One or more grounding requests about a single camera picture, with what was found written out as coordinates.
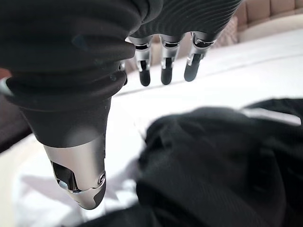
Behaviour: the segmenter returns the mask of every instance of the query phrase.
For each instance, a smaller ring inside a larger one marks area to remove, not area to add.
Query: white bed sheet
[[[107,131],[107,192],[93,211],[80,209],[57,186],[42,146],[19,170],[13,184],[16,226],[73,226],[136,202],[136,158],[152,121],[201,106],[244,105],[269,98],[303,97],[303,30],[213,50],[194,82],[183,81],[186,59],[175,62],[173,84],[160,85],[151,69],[151,88],[136,73],[112,100]],[[14,149],[22,149],[22,144]]]

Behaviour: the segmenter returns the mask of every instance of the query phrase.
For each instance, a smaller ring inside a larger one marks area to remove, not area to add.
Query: black fabric
[[[302,99],[248,108],[303,119]],[[82,226],[303,226],[302,126],[201,108],[157,120],[146,143],[139,204]]]

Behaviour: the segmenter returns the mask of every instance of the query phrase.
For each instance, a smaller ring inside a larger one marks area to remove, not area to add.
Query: robotic hand
[[[105,193],[107,116],[126,80],[121,61],[135,54],[141,83],[149,85],[151,39],[160,34],[167,85],[179,43],[192,32],[185,71],[192,81],[240,2],[0,0],[0,67],[12,74],[0,91],[19,106],[59,186],[80,206],[96,208]]]

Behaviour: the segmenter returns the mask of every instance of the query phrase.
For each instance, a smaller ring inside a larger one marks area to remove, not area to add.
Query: black rubber fingertip
[[[185,72],[184,72],[184,79],[187,82],[193,81],[198,73],[199,65],[194,64],[194,65],[186,65]]]
[[[140,82],[143,86],[147,87],[151,83],[151,76],[149,71],[140,72]]]
[[[171,83],[172,79],[172,68],[162,69],[161,72],[161,82],[164,85],[168,85]]]
[[[127,76],[126,76],[126,80],[124,82],[124,86],[127,84],[128,80],[127,80]]]

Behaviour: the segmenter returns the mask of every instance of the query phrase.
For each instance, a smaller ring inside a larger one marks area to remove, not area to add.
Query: beige headboard
[[[303,13],[303,0],[245,0],[236,12],[238,31],[278,17]]]

